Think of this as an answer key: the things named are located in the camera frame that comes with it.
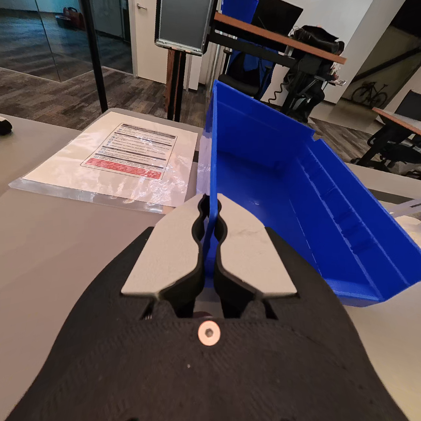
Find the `black glass wall post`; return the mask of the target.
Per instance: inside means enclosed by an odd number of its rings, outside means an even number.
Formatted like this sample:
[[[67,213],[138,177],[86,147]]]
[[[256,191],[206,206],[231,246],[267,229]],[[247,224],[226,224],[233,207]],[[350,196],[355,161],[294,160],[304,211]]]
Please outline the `black glass wall post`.
[[[106,88],[103,80],[102,66],[100,61],[96,30],[93,21],[91,2],[89,0],[80,0],[80,5],[86,28],[88,46],[91,54],[91,61],[96,82],[99,104],[101,112],[105,113],[108,110],[108,102]]]

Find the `blue sheet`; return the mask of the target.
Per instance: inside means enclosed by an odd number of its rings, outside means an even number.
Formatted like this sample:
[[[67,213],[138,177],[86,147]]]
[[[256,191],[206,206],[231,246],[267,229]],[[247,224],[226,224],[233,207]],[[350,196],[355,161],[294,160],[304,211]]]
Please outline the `blue sheet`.
[[[224,15],[238,18],[251,19],[258,5],[258,0],[224,0],[221,12]]]

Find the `wooden pillar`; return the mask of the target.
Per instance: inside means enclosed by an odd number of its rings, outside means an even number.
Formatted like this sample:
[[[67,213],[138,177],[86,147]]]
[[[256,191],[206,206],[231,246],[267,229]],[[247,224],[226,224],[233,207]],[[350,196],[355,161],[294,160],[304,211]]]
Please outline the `wooden pillar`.
[[[167,53],[167,71],[166,71],[166,90],[165,90],[165,104],[164,110],[167,113],[170,105],[171,88],[172,88],[172,73],[175,61],[175,51],[168,50]]]

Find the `blue plastic bin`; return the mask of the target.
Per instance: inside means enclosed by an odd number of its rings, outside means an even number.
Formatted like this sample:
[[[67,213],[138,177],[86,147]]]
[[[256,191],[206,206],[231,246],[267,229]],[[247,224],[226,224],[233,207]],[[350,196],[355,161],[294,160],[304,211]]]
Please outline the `blue plastic bin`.
[[[215,81],[197,192],[274,229],[341,302],[365,307],[420,282],[420,248],[314,130]]]

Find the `black bag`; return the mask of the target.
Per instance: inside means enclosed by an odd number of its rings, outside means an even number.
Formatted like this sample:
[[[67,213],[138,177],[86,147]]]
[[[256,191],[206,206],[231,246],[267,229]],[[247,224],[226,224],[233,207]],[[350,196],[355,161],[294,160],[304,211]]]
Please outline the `black bag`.
[[[301,43],[335,55],[341,55],[345,48],[345,43],[338,37],[317,26],[304,25],[294,29],[291,37]]]

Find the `grey desk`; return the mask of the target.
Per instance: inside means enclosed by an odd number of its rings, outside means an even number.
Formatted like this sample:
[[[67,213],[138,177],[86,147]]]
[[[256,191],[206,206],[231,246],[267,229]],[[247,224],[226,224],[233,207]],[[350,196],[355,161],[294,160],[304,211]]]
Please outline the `grey desk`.
[[[161,215],[12,189],[78,130],[1,113],[1,420],[39,373],[97,274]],[[385,303],[345,307],[388,391],[420,420],[420,283]]]

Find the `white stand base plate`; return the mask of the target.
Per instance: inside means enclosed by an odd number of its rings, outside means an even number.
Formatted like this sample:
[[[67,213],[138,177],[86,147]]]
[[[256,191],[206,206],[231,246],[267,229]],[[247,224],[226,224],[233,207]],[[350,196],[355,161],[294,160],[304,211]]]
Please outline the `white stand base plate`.
[[[421,248],[421,221],[409,216],[398,217],[396,221],[414,243]]]

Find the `laminated paper sheet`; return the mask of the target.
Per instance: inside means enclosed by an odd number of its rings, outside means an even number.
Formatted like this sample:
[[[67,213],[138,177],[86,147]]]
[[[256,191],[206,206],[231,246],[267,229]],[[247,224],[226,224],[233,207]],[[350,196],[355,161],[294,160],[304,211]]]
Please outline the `laminated paper sheet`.
[[[9,183],[21,191],[158,214],[196,194],[202,128],[112,108]]]

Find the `wooden-top office desk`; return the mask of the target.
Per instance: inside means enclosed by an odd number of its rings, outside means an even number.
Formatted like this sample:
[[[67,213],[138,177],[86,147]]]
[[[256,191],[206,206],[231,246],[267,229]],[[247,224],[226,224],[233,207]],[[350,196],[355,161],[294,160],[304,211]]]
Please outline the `wooden-top office desk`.
[[[400,114],[388,112],[388,111],[385,111],[383,109],[379,109],[379,108],[376,108],[376,107],[372,108],[372,110],[375,113],[377,113],[378,116],[382,120],[392,121],[392,122],[398,124],[399,126],[409,130],[413,134],[416,134],[416,135],[419,135],[419,136],[421,135],[421,122],[420,121],[402,116]]]
[[[295,72],[289,83],[287,98],[281,112],[288,115],[299,99],[310,99],[307,95],[316,82],[334,82],[330,73],[318,75],[323,61],[344,65],[346,58],[301,43],[290,36],[256,27],[252,24],[215,13],[210,29],[209,41],[249,55],[263,58]]]

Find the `white door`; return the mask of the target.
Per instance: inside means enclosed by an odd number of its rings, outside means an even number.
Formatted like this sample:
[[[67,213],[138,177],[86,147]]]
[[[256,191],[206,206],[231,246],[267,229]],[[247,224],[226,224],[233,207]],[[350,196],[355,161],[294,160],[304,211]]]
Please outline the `white door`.
[[[160,81],[155,55],[156,1],[129,0],[129,23],[133,75]]]

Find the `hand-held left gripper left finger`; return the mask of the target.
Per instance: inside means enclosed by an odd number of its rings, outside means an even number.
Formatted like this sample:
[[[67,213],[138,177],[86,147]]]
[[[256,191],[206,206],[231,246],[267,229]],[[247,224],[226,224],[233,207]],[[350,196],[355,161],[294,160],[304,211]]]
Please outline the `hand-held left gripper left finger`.
[[[207,195],[197,194],[158,221],[121,294],[168,301],[178,317],[191,317],[205,284],[206,217]]]

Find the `black office chair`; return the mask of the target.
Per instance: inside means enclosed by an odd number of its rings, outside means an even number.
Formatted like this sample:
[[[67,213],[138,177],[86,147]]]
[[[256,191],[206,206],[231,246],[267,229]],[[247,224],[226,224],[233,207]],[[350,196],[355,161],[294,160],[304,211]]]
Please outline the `black office chair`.
[[[408,129],[402,126],[384,126],[378,132],[367,140],[370,146],[370,153],[375,145],[381,143],[382,138],[386,137],[387,143],[374,153],[379,155],[380,161],[370,160],[363,164],[364,167],[378,171],[392,173],[392,168],[398,164],[413,164],[415,169],[404,170],[403,176],[420,180],[420,163],[421,163],[421,137],[419,134],[413,134],[413,138],[409,139],[407,135],[412,135]]]
[[[227,75],[227,74],[221,74],[218,77],[218,81],[222,82],[232,88],[234,88],[235,90],[244,93],[245,95],[248,95],[252,98],[257,98],[257,94],[259,93],[259,86],[253,86],[253,85],[249,85],[247,83],[238,81],[236,79],[234,79],[233,77]]]

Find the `black monitor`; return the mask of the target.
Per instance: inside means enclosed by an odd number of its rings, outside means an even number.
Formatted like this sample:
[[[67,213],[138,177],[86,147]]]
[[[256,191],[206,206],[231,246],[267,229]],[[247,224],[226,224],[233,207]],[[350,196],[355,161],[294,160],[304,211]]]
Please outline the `black monitor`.
[[[277,34],[287,36],[303,8],[282,0],[260,0],[254,12],[251,24]]]

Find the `metal framed grey screen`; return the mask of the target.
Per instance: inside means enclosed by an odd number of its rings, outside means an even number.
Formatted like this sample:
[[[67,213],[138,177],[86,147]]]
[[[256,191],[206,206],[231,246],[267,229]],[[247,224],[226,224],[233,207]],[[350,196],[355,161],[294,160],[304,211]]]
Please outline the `metal framed grey screen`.
[[[158,0],[155,45],[203,56],[208,48],[217,0]]]

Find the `blue fabric cover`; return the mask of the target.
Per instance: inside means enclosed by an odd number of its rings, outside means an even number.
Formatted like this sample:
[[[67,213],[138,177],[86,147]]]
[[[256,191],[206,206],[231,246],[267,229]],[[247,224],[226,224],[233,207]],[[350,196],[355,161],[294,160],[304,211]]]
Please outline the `blue fabric cover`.
[[[252,91],[255,99],[261,100],[271,83],[275,66],[274,62],[233,50],[225,74],[241,88]]]

